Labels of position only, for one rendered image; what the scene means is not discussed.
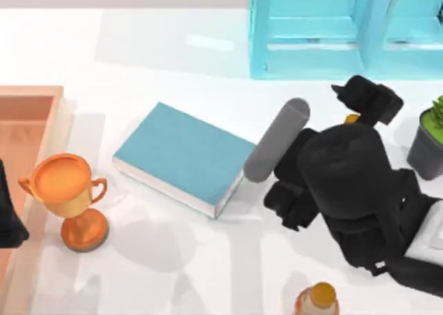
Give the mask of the pale grey rounded box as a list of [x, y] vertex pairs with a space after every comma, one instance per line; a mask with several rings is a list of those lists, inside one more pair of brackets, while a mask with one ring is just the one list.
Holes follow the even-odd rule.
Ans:
[[288, 100], [244, 164], [244, 176], [254, 183], [265, 181], [307, 124], [310, 107], [302, 98]]

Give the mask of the orange bottle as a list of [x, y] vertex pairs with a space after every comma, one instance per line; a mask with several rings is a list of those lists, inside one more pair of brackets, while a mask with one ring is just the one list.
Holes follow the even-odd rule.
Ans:
[[319, 282], [298, 295], [293, 315], [340, 315], [336, 291], [327, 282]]

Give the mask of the grey pot with green plant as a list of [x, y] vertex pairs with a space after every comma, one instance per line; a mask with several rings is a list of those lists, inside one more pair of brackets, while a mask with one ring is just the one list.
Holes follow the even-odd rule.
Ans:
[[443, 175], [443, 95], [420, 114], [406, 161], [426, 181]]

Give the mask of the gold trophy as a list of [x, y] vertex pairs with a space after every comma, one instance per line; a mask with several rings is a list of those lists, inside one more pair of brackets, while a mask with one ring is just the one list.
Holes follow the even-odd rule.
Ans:
[[90, 165], [81, 156], [55, 154], [43, 160], [28, 178], [18, 184], [40, 200], [54, 215], [64, 219], [60, 234], [72, 251], [85, 253], [107, 239], [106, 217], [91, 205], [100, 201], [108, 189], [105, 178], [92, 178]]

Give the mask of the blue book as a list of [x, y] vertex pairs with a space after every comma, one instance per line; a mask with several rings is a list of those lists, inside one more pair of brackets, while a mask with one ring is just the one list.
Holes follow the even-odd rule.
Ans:
[[216, 219], [242, 182], [254, 147], [160, 102], [112, 161], [128, 177]]

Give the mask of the light blue rack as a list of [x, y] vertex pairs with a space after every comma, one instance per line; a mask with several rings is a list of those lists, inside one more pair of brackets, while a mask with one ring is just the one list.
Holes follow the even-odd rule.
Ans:
[[443, 0], [249, 0], [256, 79], [443, 80]]

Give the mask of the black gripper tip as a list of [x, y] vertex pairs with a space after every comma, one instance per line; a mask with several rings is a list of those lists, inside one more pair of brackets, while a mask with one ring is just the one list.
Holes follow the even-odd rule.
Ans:
[[17, 249], [29, 236], [13, 206], [3, 161], [0, 159], [0, 249]]

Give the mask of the salmon shallow box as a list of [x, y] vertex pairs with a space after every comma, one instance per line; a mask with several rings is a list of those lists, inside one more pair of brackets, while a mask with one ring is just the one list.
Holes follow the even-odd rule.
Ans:
[[63, 152], [73, 114], [61, 86], [0, 85], [0, 159], [15, 210], [30, 233], [18, 249], [0, 249], [0, 315], [27, 315], [48, 212], [18, 184]]

